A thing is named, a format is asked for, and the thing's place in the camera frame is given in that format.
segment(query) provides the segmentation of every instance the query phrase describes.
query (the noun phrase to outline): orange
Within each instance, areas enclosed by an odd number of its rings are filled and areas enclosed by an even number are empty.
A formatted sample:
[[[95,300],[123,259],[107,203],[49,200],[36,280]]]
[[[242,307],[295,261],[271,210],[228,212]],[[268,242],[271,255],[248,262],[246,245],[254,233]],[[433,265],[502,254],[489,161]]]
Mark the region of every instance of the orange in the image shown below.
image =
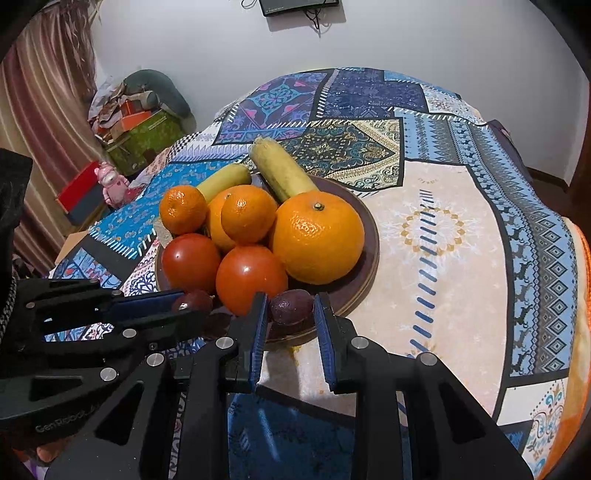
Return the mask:
[[[191,185],[168,189],[160,200],[160,218],[166,229],[175,235],[198,230],[207,215],[203,194]]]
[[[235,188],[236,187],[231,187],[218,193],[207,206],[205,228],[213,243],[216,244],[216,247],[218,247],[223,254],[227,254],[236,246],[236,242],[228,237],[227,233],[222,228],[222,207],[226,201],[226,197]]]
[[[265,190],[238,185],[222,206],[222,228],[239,245],[255,244],[271,229],[276,211],[277,202]]]
[[[355,209],[327,192],[305,192],[277,210],[269,247],[296,280],[322,285],[355,266],[365,233]]]

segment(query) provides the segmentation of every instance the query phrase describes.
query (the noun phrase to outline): brown plate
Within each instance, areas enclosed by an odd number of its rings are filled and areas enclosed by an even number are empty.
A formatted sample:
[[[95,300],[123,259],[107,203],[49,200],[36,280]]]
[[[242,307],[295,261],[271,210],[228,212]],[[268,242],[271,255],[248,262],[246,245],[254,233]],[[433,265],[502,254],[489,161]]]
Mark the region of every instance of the brown plate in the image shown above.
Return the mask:
[[[361,303],[374,281],[379,261],[378,228],[374,222],[374,217],[365,204],[340,183],[313,175],[310,175],[310,178],[321,191],[341,197],[355,209],[363,222],[365,244],[359,261],[353,270],[344,277],[326,285],[310,285],[290,278],[289,288],[302,288],[312,295],[321,291],[328,292],[333,311],[337,315],[346,316]],[[252,184],[271,192],[271,189],[258,173],[253,174]],[[170,289],[170,284],[162,269],[163,250],[162,246],[160,246],[156,254],[156,286],[160,291]],[[214,310],[214,312],[216,311],[227,312],[224,307]],[[314,338],[315,335],[316,328],[313,319],[291,326],[273,323],[267,338],[267,348],[272,347],[269,345],[270,343],[276,342],[282,342],[282,346],[286,343],[301,345]]]

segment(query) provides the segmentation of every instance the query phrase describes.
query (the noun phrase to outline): pink toy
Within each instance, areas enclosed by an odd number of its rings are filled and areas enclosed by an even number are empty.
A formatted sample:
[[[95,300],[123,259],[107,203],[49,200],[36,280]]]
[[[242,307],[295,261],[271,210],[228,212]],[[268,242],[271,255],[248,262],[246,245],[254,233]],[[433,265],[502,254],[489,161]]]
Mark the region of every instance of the pink toy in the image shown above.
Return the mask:
[[[120,208],[123,205],[129,180],[108,163],[103,163],[99,168],[95,168],[95,175],[103,186],[103,197],[106,204],[115,209]]]

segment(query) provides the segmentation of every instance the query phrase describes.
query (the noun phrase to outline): table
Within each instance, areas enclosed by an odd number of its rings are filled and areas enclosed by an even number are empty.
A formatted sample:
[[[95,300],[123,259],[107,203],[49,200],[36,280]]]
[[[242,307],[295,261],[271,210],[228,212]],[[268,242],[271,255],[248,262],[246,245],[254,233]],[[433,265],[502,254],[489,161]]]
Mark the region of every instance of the table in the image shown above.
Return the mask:
[[[534,475],[545,474],[586,401],[586,243],[539,201],[480,113],[448,90],[351,67],[268,82],[177,142],[144,195],[90,228],[56,276],[90,272],[125,295],[154,291],[151,224],[164,191],[233,161],[253,167],[248,148],[259,135],[343,183],[373,214],[381,257],[349,315],[358,333],[400,355],[437,354]],[[261,385],[229,407],[232,478],[348,478],[355,398],[328,390],[317,340],[266,352]],[[392,408],[404,424],[404,398]]]

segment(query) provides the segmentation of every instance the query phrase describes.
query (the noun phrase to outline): curtain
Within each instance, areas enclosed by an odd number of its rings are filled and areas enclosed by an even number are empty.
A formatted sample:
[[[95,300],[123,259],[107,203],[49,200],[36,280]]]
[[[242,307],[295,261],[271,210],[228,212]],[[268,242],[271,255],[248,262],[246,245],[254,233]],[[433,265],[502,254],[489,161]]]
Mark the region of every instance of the curtain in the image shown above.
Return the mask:
[[[96,0],[61,0],[40,11],[0,64],[0,147],[34,160],[14,247],[42,273],[73,231],[57,195],[105,155],[87,123],[96,91],[93,7]]]

